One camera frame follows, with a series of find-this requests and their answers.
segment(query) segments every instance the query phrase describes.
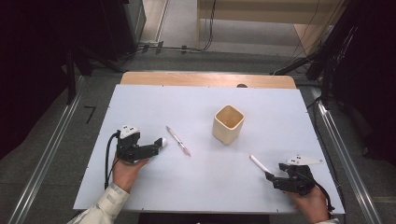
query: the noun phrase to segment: person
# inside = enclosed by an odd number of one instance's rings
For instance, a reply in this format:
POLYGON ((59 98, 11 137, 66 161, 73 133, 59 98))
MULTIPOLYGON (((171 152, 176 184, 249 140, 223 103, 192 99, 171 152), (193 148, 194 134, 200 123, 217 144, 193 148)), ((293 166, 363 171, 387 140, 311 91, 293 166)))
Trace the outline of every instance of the person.
MULTIPOLYGON (((74 217, 67 224, 113 223, 127 202, 140 169, 148 162, 149 159, 144 159, 131 164, 117 160, 116 157, 113 161, 113 182, 107 187, 105 193, 91 208, 74 217)), ((326 197, 318 187, 314 187, 305 196, 286 191, 285 193, 294 200, 295 208, 304 214, 309 223, 339 223, 338 219, 329 220, 326 197)))

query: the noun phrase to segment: desk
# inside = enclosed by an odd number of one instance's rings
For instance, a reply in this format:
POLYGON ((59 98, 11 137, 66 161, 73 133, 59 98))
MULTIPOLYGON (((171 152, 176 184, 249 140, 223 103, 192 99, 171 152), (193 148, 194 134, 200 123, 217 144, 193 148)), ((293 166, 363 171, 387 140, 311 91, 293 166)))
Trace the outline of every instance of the desk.
MULTIPOLYGON (((197 34, 200 19, 210 19, 214 0, 197 0, 197 34)), ((215 20, 292 23, 306 54, 315 50, 329 25, 342 14, 345 0, 217 0, 215 20)))
MULTIPOLYGON (((277 164, 297 153, 324 159, 304 101, 290 77, 126 73, 113 93, 75 209, 88 208, 103 192, 106 142, 122 124, 140 127, 140 145, 152 144, 159 137, 169 140, 161 154, 142 169, 124 207, 130 211, 295 213, 288 196, 273 189, 248 156, 254 154, 280 176, 285 174, 277 164), (194 87, 200 80, 202 85, 194 87), (228 88, 240 83, 285 89, 228 88), (228 146, 211 134, 213 116, 225 102, 246 115, 240 135, 228 146), (174 129, 192 157, 182 153, 165 125, 174 129)), ((334 213, 344 213, 328 167, 316 165, 311 170, 331 195, 334 213)))

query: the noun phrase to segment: beige cup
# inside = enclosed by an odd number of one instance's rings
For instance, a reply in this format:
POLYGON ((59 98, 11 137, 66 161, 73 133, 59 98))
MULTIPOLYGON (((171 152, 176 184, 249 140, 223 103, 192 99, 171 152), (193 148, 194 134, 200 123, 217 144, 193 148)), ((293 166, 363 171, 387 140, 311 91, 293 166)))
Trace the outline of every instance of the beige cup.
POLYGON ((230 144, 241 131, 245 116, 231 105, 224 106, 213 119, 213 135, 222 143, 230 144))

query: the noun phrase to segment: gray floor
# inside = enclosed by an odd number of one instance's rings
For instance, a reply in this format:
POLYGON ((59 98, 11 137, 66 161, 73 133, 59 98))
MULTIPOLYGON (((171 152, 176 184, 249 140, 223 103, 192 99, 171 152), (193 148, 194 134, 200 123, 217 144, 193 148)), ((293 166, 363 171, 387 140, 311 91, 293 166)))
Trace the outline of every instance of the gray floor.
MULTIPOLYGON (((287 59, 276 56, 263 57, 262 55, 217 52, 181 54, 174 50, 164 50, 161 54, 155 54, 154 50, 150 50, 147 53, 135 55, 124 67, 133 71, 221 71, 268 74, 274 68, 281 66, 287 59)), ((304 69, 300 68, 298 72, 303 73, 304 69)), ((308 83, 304 74, 295 73, 291 75, 297 84, 308 83)), ((120 82, 120 76, 121 74, 114 74, 108 69, 97 68, 92 77, 84 77, 85 87, 81 90, 81 98, 76 111, 70 120, 24 223, 65 223, 76 213, 72 208, 78 193, 80 180, 91 156, 114 87, 120 82), (86 108, 86 106, 96 107, 89 123, 87 123, 87 120, 92 110, 86 108)), ((314 100, 310 88, 299 87, 307 104, 314 100)), ((60 95, 26 140, 0 160, 0 170, 2 171, 0 175, 0 190, 2 192, 0 220, 8 220, 15 208, 17 200, 21 196, 21 191, 32 175, 52 132, 56 128, 57 122, 64 112, 66 95, 66 91, 60 95)), ((383 197, 394 197, 396 194, 394 188, 396 168, 384 161, 364 159, 361 156, 364 145, 354 130, 350 119, 338 110, 333 101, 331 101, 330 108, 349 153, 358 166, 367 189, 375 200, 376 209, 384 223, 393 223, 395 219, 393 211, 396 209, 396 203, 394 199, 383 200, 383 197)), ((332 141, 319 115, 318 128, 324 137, 325 146, 332 158, 338 183, 344 193, 346 220, 348 223, 365 223, 355 193, 347 180, 337 154, 334 152, 332 141)), ((117 223, 136 223, 137 217, 137 213, 122 212, 117 223)), ((270 216, 270 218, 271 223, 306 223, 299 214, 270 216)))

